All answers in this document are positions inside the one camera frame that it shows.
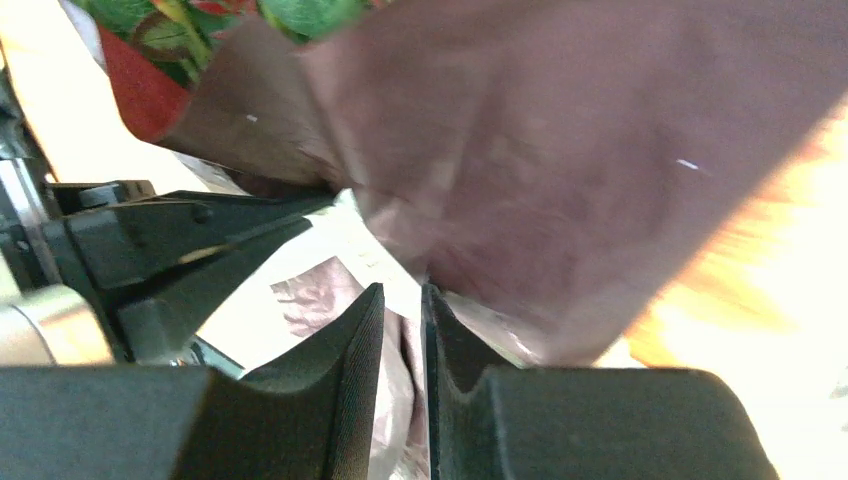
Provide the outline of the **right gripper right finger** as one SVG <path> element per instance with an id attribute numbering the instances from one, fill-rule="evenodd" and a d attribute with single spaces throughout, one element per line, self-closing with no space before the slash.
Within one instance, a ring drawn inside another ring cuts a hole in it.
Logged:
<path id="1" fill-rule="evenodd" d="M 690 369 L 520 368 L 422 291 L 431 475 L 768 480 L 737 396 Z"/>

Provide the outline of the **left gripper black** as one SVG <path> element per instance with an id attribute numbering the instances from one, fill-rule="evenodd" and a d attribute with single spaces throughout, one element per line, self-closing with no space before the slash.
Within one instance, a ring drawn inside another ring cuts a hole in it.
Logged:
<path id="1" fill-rule="evenodd" d="M 1 364 L 168 361 L 234 290 L 311 226 L 330 194 L 282 199 L 130 181 L 55 183 L 1 75 Z M 49 243 L 62 233 L 62 274 Z"/>

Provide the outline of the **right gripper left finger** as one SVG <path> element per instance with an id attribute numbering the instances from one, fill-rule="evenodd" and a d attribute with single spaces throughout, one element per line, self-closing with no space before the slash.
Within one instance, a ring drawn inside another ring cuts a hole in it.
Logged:
<path id="1" fill-rule="evenodd" d="M 241 379 L 200 366 L 1 372 L 5 479 L 364 479 L 383 338 L 372 284 Z"/>

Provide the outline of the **pink fake flower stem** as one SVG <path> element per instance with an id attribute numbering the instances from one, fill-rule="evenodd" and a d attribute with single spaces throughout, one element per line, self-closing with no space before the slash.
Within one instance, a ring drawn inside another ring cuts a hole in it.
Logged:
<path id="1" fill-rule="evenodd" d="M 297 44 L 324 37 L 386 1 L 81 0 L 74 3 L 182 86 L 196 83 L 241 21 L 256 17 Z"/>

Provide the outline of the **dark red wrapping paper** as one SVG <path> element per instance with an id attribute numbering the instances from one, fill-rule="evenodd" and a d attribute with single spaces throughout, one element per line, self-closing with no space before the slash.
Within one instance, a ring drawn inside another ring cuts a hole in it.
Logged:
<path id="1" fill-rule="evenodd" d="M 595 359 L 847 89 L 843 1 L 399 1 L 238 22 L 191 89 L 101 36 L 139 139 L 351 189 L 406 267 L 548 364 Z"/>

